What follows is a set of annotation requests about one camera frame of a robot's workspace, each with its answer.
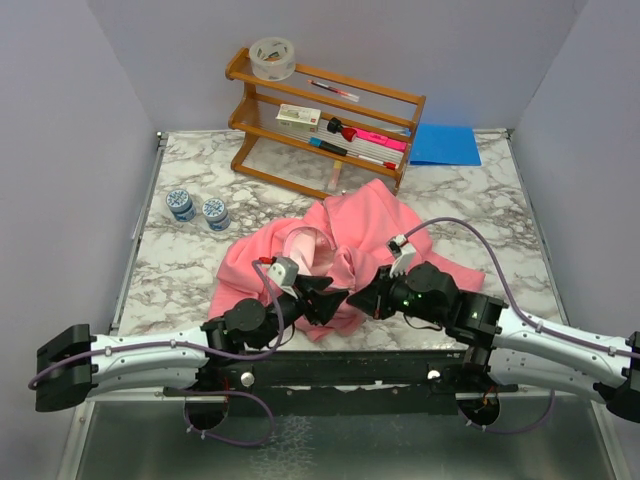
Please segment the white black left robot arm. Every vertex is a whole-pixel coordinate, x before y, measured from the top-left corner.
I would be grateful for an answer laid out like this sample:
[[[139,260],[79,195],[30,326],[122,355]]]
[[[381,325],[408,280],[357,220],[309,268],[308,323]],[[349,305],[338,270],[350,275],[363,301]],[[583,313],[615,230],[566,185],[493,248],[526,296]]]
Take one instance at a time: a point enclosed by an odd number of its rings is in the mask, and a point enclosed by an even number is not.
[[[151,386],[192,387],[206,395],[220,385],[219,365],[273,355],[299,318],[327,322],[349,293],[332,278],[299,275],[269,305],[245,298],[199,327],[141,337],[95,335],[73,325],[38,348],[28,387],[39,413],[67,410],[95,395]]]

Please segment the pink zip jacket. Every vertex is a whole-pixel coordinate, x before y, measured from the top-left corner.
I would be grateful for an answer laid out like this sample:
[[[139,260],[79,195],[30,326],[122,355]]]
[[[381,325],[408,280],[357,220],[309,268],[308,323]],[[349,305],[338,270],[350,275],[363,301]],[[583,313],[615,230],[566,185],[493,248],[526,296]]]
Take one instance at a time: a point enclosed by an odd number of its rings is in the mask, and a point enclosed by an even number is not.
[[[420,222],[379,180],[316,202],[301,218],[273,220],[227,250],[208,316],[219,317],[245,298],[268,303],[266,288],[252,267],[261,257],[288,257],[303,275],[329,276],[334,287],[359,291],[379,267],[392,263],[388,241]]]

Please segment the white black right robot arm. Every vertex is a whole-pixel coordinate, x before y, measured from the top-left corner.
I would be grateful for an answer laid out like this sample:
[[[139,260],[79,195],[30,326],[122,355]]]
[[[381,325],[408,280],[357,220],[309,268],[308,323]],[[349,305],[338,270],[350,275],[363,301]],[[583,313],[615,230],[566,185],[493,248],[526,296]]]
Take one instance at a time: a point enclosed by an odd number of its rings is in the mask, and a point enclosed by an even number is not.
[[[467,345],[459,378],[469,390],[492,382],[538,386],[582,395],[619,418],[639,420],[638,334],[607,336],[539,318],[459,289],[428,262],[405,274],[381,267],[347,302],[375,319],[402,313],[425,320]]]

